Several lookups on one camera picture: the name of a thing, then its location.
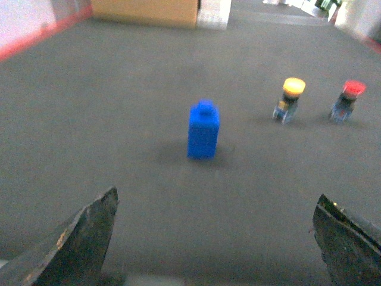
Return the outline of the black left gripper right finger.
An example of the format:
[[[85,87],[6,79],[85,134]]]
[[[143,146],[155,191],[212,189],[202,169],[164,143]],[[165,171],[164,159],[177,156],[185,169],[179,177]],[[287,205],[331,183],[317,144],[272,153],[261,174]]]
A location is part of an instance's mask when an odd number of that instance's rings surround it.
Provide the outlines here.
[[[322,194],[313,227],[333,285],[380,285],[380,226]]]

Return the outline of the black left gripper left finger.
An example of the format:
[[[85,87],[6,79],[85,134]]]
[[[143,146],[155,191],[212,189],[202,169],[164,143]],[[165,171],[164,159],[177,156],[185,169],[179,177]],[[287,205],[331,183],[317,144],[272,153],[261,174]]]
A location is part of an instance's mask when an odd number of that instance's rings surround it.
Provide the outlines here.
[[[118,208],[116,187],[1,267],[1,285],[98,285]]]

